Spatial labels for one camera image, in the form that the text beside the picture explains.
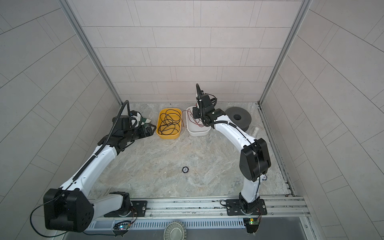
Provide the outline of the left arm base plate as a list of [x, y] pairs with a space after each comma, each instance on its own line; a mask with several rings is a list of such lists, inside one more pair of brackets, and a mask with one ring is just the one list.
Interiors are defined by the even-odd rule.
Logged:
[[144, 217], [147, 209], [147, 201], [130, 201], [130, 208], [109, 212], [104, 215], [105, 218], [126, 218], [126, 217]]

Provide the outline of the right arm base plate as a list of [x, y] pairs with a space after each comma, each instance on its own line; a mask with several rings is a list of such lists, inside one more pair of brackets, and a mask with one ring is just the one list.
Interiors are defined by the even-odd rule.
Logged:
[[228, 216], [265, 216], [268, 214], [265, 201], [258, 200], [257, 206], [252, 213], [246, 213], [241, 207], [238, 199], [227, 199], [220, 201], [220, 204], [227, 209]]

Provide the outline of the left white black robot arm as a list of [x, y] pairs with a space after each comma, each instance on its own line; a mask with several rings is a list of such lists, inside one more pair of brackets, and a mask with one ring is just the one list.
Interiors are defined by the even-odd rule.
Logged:
[[110, 132], [104, 136], [89, 159], [57, 189], [49, 189], [41, 207], [44, 209], [48, 230], [84, 232], [99, 217], [132, 217], [135, 222], [139, 211], [132, 204], [129, 193], [111, 192], [106, 197], [89, 200], [88, 195], [96, 180], [119, 153], [136, 140], [152, 136], [156, 126], [142, 121], [142, 114], [130, 109], [125, 101], [113, 118]]

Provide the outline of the grey cable spool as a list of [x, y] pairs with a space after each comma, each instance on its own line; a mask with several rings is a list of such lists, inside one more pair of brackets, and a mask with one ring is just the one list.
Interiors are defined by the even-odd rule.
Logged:
[[249, 126], [252, 123], [252, 116], [247, 110], [240, 107], [231, 107], [225, 110], [225, 113], [229, 116], [231, 121], [244, 132], [249, 129]]

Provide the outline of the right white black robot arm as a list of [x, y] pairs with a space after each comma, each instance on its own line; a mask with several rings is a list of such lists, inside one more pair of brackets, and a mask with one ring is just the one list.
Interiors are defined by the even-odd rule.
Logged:
[[263, 203], [260, 198], [262, 178], [266, 176], [272, 163], [266, 141], [255, 139], [238, 127], [221, 109], [216, 109], [216, 98], [197, 89], [197, 105], [193, 107], [194, 119], [200, 119], [205, 127], [213, 127], [222, 133], [240, 152], [239, 168], [244, 176], [243, 188], [239, 194], [241, 211], [245, 215], [263, 214]]

